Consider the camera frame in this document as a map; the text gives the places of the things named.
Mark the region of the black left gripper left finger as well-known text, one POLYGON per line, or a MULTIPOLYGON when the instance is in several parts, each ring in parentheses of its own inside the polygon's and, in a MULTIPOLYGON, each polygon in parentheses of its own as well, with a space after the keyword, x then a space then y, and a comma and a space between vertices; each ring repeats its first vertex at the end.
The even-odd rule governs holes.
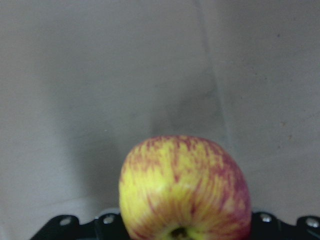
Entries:
POLYGON ((31 240, 124 240, 121 215, 106 213, 81 224, 75 215, 58 215, 45 223, 31 240))

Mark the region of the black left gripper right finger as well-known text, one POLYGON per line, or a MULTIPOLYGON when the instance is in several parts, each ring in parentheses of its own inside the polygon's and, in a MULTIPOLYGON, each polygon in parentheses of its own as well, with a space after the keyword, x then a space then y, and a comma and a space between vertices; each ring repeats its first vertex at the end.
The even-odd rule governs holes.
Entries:
POLYGON ((269 212, 254 212, 251 218, 251 240, 318 240, 320 218, 315 215, 299 217, 288 224, 269 212))

